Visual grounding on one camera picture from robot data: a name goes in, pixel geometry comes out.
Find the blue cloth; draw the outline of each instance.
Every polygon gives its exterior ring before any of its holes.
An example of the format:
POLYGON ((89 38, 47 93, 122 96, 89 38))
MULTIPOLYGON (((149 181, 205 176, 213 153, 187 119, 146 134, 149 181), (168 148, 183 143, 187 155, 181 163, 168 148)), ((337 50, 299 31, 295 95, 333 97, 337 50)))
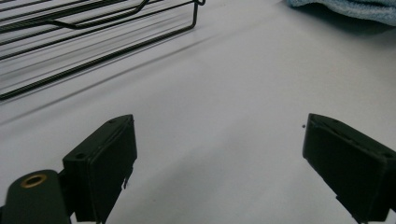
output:
POLYGON ((396 0, 287 0, 292 7, 321 3, 340 14, 396 26, 396 0))

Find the white surface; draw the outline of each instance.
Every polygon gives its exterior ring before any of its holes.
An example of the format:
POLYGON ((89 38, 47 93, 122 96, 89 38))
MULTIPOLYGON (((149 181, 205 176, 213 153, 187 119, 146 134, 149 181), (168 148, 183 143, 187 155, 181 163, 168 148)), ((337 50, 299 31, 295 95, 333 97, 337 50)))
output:
POLYGON ((355 223, 302 158, 302 125, 318 113, 396 148, 396 29, 330 15, 208 1, 192 32, 1 103, 0 201, 134 114, 138 159, 107 223, 355 223))

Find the black wire rack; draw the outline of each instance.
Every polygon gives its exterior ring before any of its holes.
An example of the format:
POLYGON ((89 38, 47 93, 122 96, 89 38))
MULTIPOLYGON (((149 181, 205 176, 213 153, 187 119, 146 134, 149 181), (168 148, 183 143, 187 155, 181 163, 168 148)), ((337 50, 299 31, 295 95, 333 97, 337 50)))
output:
POLYGON ((0 101, 187 32, 204 4, 205 0, 3 0, 0 101), (188 12, 176 13, 188 5, 188 12))

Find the blue towel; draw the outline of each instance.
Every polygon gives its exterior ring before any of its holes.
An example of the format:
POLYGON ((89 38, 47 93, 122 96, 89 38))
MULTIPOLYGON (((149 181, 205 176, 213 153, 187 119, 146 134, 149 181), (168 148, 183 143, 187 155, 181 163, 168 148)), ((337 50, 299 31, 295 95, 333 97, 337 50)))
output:
POLYGON ((396 0, 287 0, 292 7, 321 3, 340 14, 396 26, 396 0))

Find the cooling rack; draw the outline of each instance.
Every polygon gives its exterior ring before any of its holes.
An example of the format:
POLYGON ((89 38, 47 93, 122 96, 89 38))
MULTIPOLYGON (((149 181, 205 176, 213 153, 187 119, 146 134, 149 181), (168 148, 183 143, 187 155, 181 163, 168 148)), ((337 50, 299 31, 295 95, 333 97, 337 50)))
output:
POLYGON ((187 32, 204 4, 205 0, 3 0, 0 101, 187 32))

